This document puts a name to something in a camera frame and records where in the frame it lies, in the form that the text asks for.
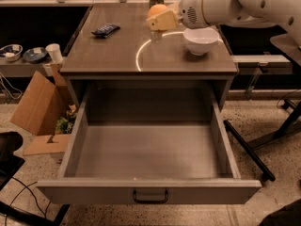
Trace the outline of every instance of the speckled floor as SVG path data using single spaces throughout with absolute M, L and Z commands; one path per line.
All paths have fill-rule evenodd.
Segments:
M 15 104 L 6 105 L 0 101 L 0 132 L 14 130 L 24 137 L 23 147 L 15 152 L 24 157 L 23 149 L 32 135 L 9 122 L 15 108 Z M 222 114 L 248 141 L 278 129 L 289 112 L 278 108 L 277 101 L 227 101 Z M 242 177 L 260 179 L 261 171 L 232 136 L 230 143 Z M 244 205 L 72 205 L 62 225 L 258 225 L 269 213 L 301 198 L 301 133 L 259 149 L 257 153 L 277 178 L 264 183 Z M 56 177 L 59 165 L 50 155 L 32 155 L 24 159 L 15 177 L 26 185 Z M 44 210 L 48 200 L 35 185 L 31 188 Z M 0 191 L 0 201 L 10 204 L 22 189 L 18 182 L 10 180 Z M 27 190 L 12 205 L 42 216 Z M 47 218 L 55 218 L 58 208 L 59 205 L 50 204 Z M 0 216 L 0 225 L 5 225 L 3 216 Z M 22 224 L 8 219 L 7 225 Z

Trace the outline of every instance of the drawer handle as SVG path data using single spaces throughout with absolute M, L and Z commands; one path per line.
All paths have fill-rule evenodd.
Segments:
M 137 192 L 134 190 L 133 192 L 133 199 L 136 203 L 143 203 L 143 204 L 162 204 L 168 201 L 168 191 L 165 191 L 165 198 L 163 200 L 139 200 L 137 198 Z

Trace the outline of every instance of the white robotic arm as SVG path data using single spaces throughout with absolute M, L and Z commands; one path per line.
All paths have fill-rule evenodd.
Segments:
M 301 0 L 182 0 L 178 13 L 175 17 L 189 28 L 278 24 L 301 45 Z M 163 15 L 164 12 L 148 19 L 151 30 L 160 30 L 165 23 L 160 19 Z

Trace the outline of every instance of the wooden drawer front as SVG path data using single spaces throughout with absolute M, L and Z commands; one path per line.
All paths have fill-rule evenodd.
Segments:
M 52 202 L 245 203 L 261 187 L 240 179 L 210 82 L 112 85 L 87 89 L 57 180 L 39 182 Z

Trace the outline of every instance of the white paper cup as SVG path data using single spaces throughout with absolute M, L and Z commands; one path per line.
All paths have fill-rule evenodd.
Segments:
M 63 56 L 60 53 L 59 44 L 57 44 L 57 43 L 49 44 L 46 47 L 46 50 L 47 50 L 48 54 L 50 55 L 50 58 L 53 60 L 54 63 L 63 62 Z

